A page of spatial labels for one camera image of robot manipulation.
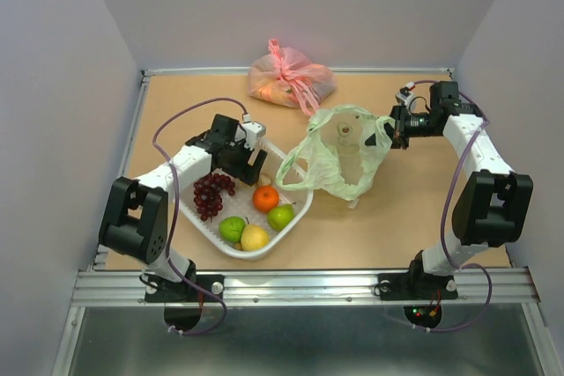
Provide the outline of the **orange fake tangerine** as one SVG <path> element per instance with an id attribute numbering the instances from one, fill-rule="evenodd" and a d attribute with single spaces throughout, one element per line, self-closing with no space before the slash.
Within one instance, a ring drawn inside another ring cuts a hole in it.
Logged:
<path id="1" fill-rule="evenodd" d="M 252 203 L 258 211 L 268 213 L 279 204 L 278 191 L 271 185 L 258 187 L 253 193 Z"/>

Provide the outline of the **green plastic bag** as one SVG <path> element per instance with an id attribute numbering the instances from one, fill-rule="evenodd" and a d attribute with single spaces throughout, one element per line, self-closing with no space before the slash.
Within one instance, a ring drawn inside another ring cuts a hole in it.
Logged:
<path id="1" fill-rule="evenodd" d="M 352 104 L 317 110 L 309 118 L 304 139 L 287 153 L 275 181 L 288 191 L 321 189 L 355 208 L 371 189 L 380 164 L 391 150 L 391 143 L 384 140 L 377 146 L 364 145 L 384 123 L 394 128 L 395 120 Z M 286 175 L 294 164 L 305 171 L 305 176 L 291 184 Z"/>

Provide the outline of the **red fake grapes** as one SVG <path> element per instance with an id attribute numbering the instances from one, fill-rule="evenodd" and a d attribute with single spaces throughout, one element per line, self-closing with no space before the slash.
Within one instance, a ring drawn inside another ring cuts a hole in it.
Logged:
<path id="1" fill-rule="evenodd" d="M 202 221 L 211 220 L 222 211 L 223 192 L 235 194 L 235 182 L 226 174 L 209 173 L 193 184 L 193 202 Z"/>

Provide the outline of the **green fake pear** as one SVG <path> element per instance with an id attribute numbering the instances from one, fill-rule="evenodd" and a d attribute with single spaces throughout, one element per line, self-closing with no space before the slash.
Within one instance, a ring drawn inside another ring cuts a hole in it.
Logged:
<path id="1" fill-rule="evenodd" d="M 285 229 L 289 223 L 294 219 L 293 204 L 282 204 L 271 209 L 267 214 L 267 221 L 269 226 L 277 232 Z"/>

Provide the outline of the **green fake apple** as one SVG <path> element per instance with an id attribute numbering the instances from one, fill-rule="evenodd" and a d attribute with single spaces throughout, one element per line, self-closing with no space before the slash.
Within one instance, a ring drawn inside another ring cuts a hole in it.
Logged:
<path id="1" fill-rule="evenodd" d="M 226 217 L 219 223 L 219 235 L 225 241 L 237 243 L 246 225 L 247 221 L 242 217 Z"/>

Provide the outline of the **yellow fake round pear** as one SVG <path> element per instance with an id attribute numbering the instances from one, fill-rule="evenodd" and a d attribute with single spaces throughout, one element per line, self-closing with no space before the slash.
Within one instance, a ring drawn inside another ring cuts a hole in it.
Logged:
<path id="1" fill-rule="evenodd" d="M 266 247 L 270 242 L 269 234 L 260 225 L 251 224 L 246 218 L 241 232 L 241 249 L 243 251 L 256 251 Z"/>

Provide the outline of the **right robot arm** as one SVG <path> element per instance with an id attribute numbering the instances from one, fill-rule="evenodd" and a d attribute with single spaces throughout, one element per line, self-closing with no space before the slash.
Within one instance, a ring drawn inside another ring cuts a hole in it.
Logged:
<path id="1" fill-rule="evenodd" d="M 494 147 L 484 112 L 463 95 L 455 81 L 428 81 L 425 111 L 413 111 L 415 83 L 402 87 L 384 126 L 394 149 L 407 149 L 413 138 L 445 137 L 458 156 L 452 182 L 466 182 L 455 199 L 448 194 L 438 243 L 420 251 L 405 273 L 378 276 L 375 293 L 385 301 L 456 298 L 454 274 L 473 268 L 472 258 L 490 248 L 516 242 L 523 230 L 533 182 L 516 173 Z"/>

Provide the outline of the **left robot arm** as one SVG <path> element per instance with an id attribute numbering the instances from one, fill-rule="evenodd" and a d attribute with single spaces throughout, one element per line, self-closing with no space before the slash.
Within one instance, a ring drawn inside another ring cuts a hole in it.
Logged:
<path id="1" fill-rule="evenodd" d="M 194 136 L 172 157 L 135 179 L 120 177 L 110 190 L 100 224 L 99 243 L 145 265 L 166 281 L 175 299 L 189 299 L 196 289 L 196 266 L 171 248 L 175 222 L 168 204 L 179 212 L 180 193 L 219 169 L 252 185 L 258 181 L 267 152 L 257 149 L 266 128 L 248 115 L 239 122 L 217 114 L 211 128 Z"/>

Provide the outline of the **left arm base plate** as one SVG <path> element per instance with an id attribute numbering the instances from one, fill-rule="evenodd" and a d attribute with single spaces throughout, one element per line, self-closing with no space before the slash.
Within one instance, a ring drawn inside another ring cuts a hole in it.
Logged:
<path id="1" fill-rule="evenodd" d="M 201 292 L 184 282 L 170 282 L 153 274 L 142 274 L 139 281 L 145 286 L 146 303 L 196 303 L 201 299 L 215 302 L 215 299 L 203 298 Z M 215 283 L 223 284 L 224 281 L 225 277 L 220 274 L 198 274 L 196 284 L 211 291 Z"/>

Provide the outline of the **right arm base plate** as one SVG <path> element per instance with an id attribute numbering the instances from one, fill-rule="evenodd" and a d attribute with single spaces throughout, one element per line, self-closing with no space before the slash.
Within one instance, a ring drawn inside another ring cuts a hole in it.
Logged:
<path id="1" fill-rule="evenodd" d="M 381 273 L 375 288 L 383 301 L 407 301 L 430 299 L 457 299 L 458 293 L 453 276 L 433 276 L 409 273 Z"/>

